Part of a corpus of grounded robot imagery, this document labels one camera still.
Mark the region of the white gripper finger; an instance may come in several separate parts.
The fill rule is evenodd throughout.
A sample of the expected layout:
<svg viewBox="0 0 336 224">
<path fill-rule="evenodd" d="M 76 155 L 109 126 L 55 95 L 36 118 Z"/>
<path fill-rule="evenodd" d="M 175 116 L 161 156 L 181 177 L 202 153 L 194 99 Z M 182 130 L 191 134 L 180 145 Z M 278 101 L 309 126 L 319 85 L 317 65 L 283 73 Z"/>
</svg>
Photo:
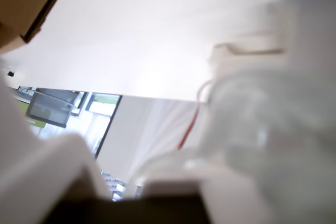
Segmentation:
<svg viewBox="0 0 336 224">
<path fill-rule="evenodd" d="M 214 223 L 335 223 L 335 85 L 280 70 L 216 81 L 195 150 L 149 161 L 141 198 L 199 196 Z"/>
<path fill-rule="evenodd" d="M 1 81 L 1 223 L 41 223 L 63 200 L 110 199 L 84 139 L 39 139 Z"/>
</svg>

